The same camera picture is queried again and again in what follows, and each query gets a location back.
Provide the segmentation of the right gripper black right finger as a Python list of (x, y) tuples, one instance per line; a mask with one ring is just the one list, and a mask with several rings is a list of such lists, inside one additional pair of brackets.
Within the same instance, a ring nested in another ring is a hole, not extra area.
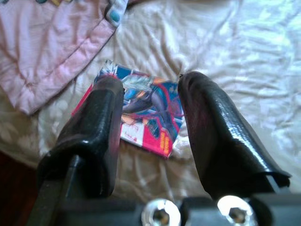
[(290, 174), (215, 82), (192, 71), (180, 76), (178, 94), (198, 176), (212, 198), (289, 191)]

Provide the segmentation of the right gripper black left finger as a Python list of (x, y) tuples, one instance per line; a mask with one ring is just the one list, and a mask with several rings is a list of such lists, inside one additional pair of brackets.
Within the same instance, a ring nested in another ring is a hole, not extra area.
[(87, 165), (84, 184), (92, 197), (108, 197), (115, 186), (124, 88), (113, 76), (103, 76), (63, 127), (55, 146), (40, 160), (37, 182), (56, 179), (77, 155)]

